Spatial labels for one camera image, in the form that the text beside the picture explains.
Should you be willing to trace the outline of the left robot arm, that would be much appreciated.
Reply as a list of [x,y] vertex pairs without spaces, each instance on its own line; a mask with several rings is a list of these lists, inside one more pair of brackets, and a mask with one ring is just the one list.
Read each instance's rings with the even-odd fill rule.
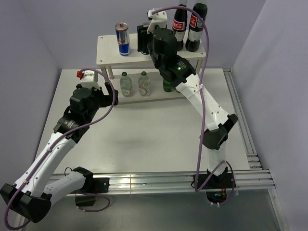
[[51,207],[70,193],[95,196],[93,173],[83,167],[74,168],[67,176],[49,184],[48,181],[63,158],[75,147],[91,125],[98,121],[94,116],[100,108],[112,108],[118,104],[118,91],[110,82],[105,82],[105,95],[96,83],[86,86],[77,84],[70,97],[70,104],[58,120],[48,143],[29,169],[14,184],[5,183],[0,195],[6,203],[5,225],[15,230],[8,222],[13,211],[38,223]]

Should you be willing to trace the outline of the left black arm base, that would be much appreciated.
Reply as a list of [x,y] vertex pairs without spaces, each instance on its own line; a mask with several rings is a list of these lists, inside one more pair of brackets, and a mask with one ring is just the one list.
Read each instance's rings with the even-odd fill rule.
[[[81,189],[77,192],[81,193],[107,193],[109,188],[109,178],[94,178],[88,188]],[[94,196],[75,196],[75,204],[80,207],[90,207],[97,201]]]

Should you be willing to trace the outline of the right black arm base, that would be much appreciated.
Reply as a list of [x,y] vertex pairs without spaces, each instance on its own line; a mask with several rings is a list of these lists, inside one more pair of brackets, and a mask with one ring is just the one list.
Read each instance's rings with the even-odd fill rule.
[[219,206],[227,201],[228,196],[234,193],[236,183],[233,175],[228,173],[228,168],[221,175],[216,176],[213,174],[211,178],[207,179],[209,175],[209,171],[205,174],[199,174],[196,188],[200,189],[204,182],[206,182],[202,190],[205,190],[207,200],[211,205]]

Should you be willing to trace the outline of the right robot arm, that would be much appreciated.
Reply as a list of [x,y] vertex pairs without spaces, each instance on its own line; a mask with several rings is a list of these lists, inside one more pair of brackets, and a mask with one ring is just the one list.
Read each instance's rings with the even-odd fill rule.
[[180,92],[202,116],[202,146],[209,150],[208,182],[220,187],[229,167],[226,163],[225,143],[238,121],[236,114],[226,112],[201,83],[190,62],[177,54],[177,40],[167,28],[149,24],[137,27],[137,50],[150,55],[163,80]]

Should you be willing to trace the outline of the green glass bottle yellow label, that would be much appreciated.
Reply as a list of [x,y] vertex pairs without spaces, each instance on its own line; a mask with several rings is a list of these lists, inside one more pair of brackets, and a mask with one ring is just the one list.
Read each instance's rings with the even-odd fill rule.
[[165,92],[173,92],[175,88],[171,85],[170,82],[163,80],[163,90]]

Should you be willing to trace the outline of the silver blue can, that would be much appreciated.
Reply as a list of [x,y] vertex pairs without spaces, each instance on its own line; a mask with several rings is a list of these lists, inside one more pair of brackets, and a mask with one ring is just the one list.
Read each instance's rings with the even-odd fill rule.
[[147,49],[147,44],[148,44],[148,40],[149,40],[149,36],[147,34],[147,28],[149,27],[150,23],[143,23],[142,26],[143,26],[143,29],[144,29],[144,34],[142,36],[142,54],[144,55],[148,55],[149,52],[148,52],[148,49]]
[[126,23],[120,22],[115,26],[116,38],[119,47],[119,53],[123,56],[130,55],[130,40],[128,25]]

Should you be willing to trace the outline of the clear bottle green cap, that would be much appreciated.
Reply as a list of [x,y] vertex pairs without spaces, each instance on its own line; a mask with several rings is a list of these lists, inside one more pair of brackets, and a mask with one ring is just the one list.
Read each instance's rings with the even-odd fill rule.
[[127,72],[121,73],[120,89],[124,97],[130,97],[132,95],[132,81]]
[[151,81],[150,78],[147,75],[147,72],[142,71],[141,76],[138,80],[138,86],[139,86],[139,94],[141,96],[149,96],[151,93]]

